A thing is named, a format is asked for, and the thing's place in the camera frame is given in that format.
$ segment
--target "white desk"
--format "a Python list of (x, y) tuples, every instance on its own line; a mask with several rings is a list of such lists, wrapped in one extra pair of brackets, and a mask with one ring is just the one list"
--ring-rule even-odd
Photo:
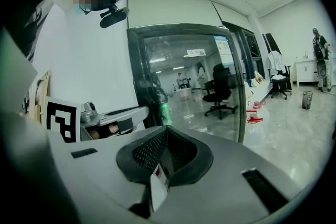
[(316, 59), (305, 59), (305, 60), (296, 61), (295, 65), (296, 65), (298, 90), (299, 90), (300, 82), (319, 81)]

